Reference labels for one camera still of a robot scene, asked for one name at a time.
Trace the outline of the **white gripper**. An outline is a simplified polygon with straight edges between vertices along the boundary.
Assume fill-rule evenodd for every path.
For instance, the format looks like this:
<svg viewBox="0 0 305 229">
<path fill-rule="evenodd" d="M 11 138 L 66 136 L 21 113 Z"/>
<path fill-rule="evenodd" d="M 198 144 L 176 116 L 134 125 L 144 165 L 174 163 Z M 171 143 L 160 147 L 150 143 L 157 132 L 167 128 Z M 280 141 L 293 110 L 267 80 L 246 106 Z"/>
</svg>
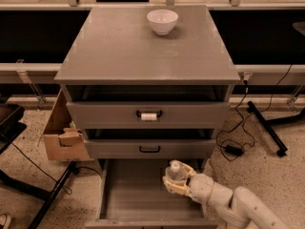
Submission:
<svg viewBox="0 0 305 229">
<path fill-rule="evenodd" d="M 189 196 L 193 201 L 213 208 L 229 206 L 234 193 L 231 189 L 215 182 L 211 177 L 196 174 L 193 167 L 183 162 L 180 163 L 180 173 L 184 179 L 171 180 L 163 177 L 163 183 L 170 193 Z"/>
</svg>

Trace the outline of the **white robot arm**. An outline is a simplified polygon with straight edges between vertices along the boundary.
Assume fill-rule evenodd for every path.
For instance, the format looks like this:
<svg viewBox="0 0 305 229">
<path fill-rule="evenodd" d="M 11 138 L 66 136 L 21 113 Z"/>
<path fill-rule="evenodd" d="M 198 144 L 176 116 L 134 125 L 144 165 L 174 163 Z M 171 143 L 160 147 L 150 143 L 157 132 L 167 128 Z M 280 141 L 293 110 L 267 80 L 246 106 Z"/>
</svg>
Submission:
<svg viewBox="0 0 305 229">
<path fill-rule="evenodd" d="M 246 229 L 253 222 L 259 229 L 290 229 L 256 194 L 245 187 L 227 188 L 191 166 L 172 160 L 163 183 L 170 193 L 211 206 L 232 229 Z"/>
</svg>

